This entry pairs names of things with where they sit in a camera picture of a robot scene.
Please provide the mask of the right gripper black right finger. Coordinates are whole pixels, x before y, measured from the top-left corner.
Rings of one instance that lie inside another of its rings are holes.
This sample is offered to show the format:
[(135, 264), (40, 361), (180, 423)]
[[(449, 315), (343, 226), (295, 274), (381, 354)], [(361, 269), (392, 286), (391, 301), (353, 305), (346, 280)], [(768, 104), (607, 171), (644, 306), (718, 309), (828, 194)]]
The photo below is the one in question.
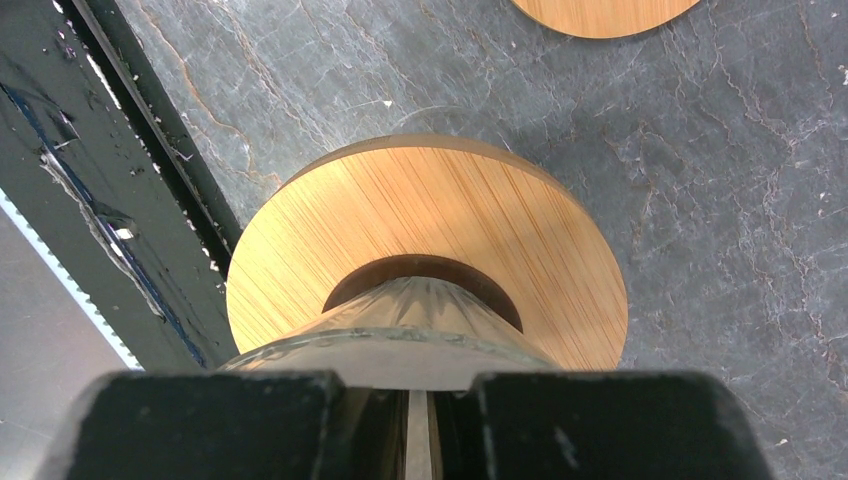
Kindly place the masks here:
[(430, 393), (435, 426), (431, 428), (434, 466), (441, 479), (488, 479), (484, 441), (482, 384), (490, 372), (478, 374), (469, 388)]

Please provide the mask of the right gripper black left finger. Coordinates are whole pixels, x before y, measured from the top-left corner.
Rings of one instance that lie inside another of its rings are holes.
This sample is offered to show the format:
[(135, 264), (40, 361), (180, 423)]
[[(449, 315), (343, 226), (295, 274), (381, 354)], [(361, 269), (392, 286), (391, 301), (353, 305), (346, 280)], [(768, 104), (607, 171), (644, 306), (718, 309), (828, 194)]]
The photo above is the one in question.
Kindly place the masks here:
[(351, 387), (319, 374), (325, 392), (317, 456), (319, 479), (404, 477), (408, 392)]

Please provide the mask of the white paper coffee filter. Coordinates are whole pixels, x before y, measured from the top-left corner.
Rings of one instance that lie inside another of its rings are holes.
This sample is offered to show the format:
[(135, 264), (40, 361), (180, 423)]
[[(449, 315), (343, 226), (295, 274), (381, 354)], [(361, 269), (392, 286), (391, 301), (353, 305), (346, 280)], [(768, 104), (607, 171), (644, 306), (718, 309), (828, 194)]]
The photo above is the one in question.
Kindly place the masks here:
[(434, 479), (428, 393), (423, 390), (411, 391), (408, 397), (404, 478)]

